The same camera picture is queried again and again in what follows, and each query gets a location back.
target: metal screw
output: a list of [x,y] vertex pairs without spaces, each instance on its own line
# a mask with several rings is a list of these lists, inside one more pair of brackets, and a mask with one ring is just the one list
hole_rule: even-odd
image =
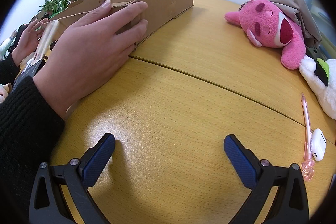
[[70,164],[72,166],[77,165],[78,163],[79,163],[79,159],[77,159],[77,158],[74,158],[74,159],[70,160]]
[[269,161],[268,160],[261,160],[260,163],[261,163],[262,166],[265,166],[265,167],[269,166]]
[[293,168],[294,170],[299,170],[299,169],[300,169],[300,167],[299,167],[298,164],[292,164],[292,168]]
[[47,163],[45,161],[40,164],[41,169],[46,168],[46,167],[47,167]]

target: cardboard box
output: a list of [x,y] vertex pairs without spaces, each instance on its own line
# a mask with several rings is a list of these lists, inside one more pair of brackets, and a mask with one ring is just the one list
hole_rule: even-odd
[[[59,39],[67,27],[86,15],[89,11],[102,5],[105,1],[106,0],[78,0],[73,2],[71,7],[51,18],[50,21],[58,19],[60,22],[54,40]],[[194,0],[111,0],[112,8],[110,14],[113,14],[127,5],[138,1],[145,1],[148,4],[148,8],[117,33],[131,28],[141,19],[145,18],[148,20],[148,27],[145,38],[142,41],[169,20],[178,17],[184,11],[192,7],[194,2]]]

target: blue gripper pad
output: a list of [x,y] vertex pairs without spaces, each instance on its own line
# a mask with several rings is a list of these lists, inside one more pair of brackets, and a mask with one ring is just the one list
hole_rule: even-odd
[[253,190],[257,185],[256,170],[230,135],[224,139],[224,151],[235,168],[241,182],[246,188]]
[[115,146],[115,138],[112,134],[109,134],[107,138],[99,145],[96,152],[90,157],[87,164],[83,168],[82,183],[84,187],[88,188],[95,185],[105,165],[110,159]]

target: green plush ear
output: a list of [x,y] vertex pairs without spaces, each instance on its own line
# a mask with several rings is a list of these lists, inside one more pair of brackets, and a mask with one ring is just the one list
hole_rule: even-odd
[[317,62],[321,65],[321,67],[324,69],[325,74],[327,75],[328,80],[329,80],[329,65],[328,65],[324,60],[322,60],[321,58],[317,58],[316,61],[317,61]]

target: pink pen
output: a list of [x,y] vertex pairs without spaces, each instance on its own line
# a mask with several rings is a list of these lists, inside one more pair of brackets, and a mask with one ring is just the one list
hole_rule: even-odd
[[306,125],[306,140],[304,143],[304,162],[301,164],[302,176],[305,181],[310,181],[314,175],[314,160],[312,159],[312,139],[311,139],[311,129],[310,129],[310,119],[308,113],[308,105],[306,98],[303,93],[301,93],[301,102],[303,109],[304,122]]

